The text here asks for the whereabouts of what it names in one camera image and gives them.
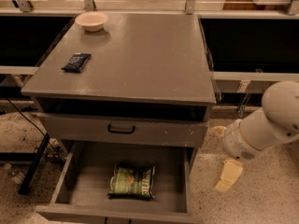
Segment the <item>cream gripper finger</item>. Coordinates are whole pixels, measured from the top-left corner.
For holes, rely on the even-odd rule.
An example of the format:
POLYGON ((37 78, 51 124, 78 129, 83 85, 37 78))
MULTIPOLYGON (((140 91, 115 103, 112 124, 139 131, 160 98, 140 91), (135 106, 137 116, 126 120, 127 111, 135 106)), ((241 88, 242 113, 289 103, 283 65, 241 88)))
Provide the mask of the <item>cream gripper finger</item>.
POLYGON ((229 190, 243 172, 243 164, 237 160, 226 160, 223 162, 220 178, 215 186, 218 192, 229 190))
POLYGON ((225 126, 214 126, 212 128, 212 132, 217 135, 218 137, 222 137, 225 133, 226 127, 225 126))

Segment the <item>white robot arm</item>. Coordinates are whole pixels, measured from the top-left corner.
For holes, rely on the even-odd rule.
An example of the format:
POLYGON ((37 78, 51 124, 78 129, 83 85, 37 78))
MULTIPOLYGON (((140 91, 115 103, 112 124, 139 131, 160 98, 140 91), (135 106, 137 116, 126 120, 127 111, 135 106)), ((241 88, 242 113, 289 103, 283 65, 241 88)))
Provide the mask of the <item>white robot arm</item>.
POLYGON ((299 139, 299 83, 281 81, 270 86, 262 106, 222 130, 223 162, 216 191, 229 190, 243 172, 243 163, 260 158, 270 147, 299 139))

